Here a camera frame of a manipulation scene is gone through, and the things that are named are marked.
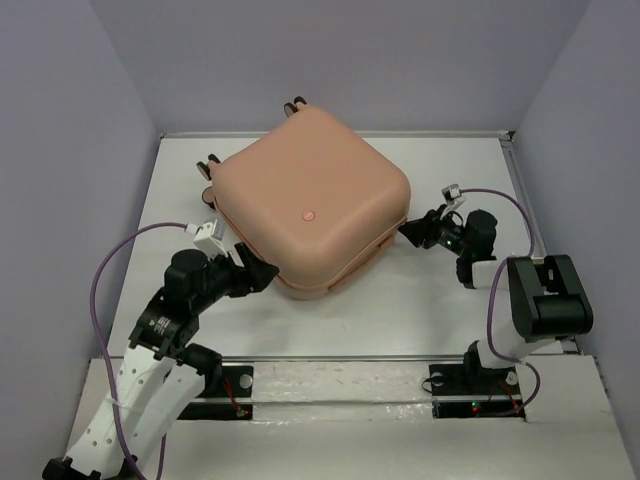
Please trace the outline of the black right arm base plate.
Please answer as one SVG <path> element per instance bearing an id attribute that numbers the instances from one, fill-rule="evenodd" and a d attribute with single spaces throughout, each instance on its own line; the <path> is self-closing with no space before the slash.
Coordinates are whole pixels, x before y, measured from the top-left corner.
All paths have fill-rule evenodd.
<path id="1" fill-rule="evenodd" d="M 514 367 L 476 369 L 463 362 L 432 363 L 421 388 L 435 419 L 526 418 Z"/>

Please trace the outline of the pink hard-shell suitcase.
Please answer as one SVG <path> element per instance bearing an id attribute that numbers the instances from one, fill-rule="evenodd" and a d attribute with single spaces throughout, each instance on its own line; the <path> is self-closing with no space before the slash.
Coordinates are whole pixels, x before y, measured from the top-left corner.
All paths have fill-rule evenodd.
<path id="1" fill-rule="evenodd" d="M 406 221 L 405 173 L 327 111 L 297 96 L 285 121 L 221 160 L 196 168 L 202 201 L 261 260 L 284 294 L 310 300 L 354 280 Z"/>

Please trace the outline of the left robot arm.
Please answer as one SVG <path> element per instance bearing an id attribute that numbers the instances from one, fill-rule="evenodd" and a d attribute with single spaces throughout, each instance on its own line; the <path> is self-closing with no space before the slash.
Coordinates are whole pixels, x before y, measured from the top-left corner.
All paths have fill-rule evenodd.
<path id="1" fill-rule="evenodd" d="M 48 461 L 43 478 L 142 478 L 154 449 L 188 404 L 219 388 L 221 355 L 192 340 L 200 315 L 224 297 L 265 290 L 279 273 L 245 244 L 235 250 L 235 256 L 196 249 L 172 256 L 120 365 L 105 364 L 108 393 L 76 443 Z"/>

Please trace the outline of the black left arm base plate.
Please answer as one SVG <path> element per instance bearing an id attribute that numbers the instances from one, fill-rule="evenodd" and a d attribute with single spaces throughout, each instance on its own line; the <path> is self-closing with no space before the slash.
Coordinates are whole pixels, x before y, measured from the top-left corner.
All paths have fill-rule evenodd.
<path id="1" fill-rule="evenodd" d="M 253 365 L 224 364 L 220 378 L 215 382 L 209 381 L 205 390 L 185 407 L 178 419 L 250 421 L 254 413 L 253 385 Z"/>

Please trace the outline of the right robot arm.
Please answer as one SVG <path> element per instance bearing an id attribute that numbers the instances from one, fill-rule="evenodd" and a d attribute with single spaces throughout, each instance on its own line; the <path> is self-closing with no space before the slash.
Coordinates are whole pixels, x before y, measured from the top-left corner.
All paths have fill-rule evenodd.
<path id="1" fill-rule="evenodd" d="M 486 336 L 464 354 L 455 380 L 479 393 L 504 381 L 518 361 L 539 348 L 591 331 L 594 314 L 567 255 L 493 255 L 497 219 L 474 210 L 458 223 L 443 206 L 399 228 L 418 248 L 441 246 L 457 256 L 456 275 L 468 289 L 489 290 Z"/>

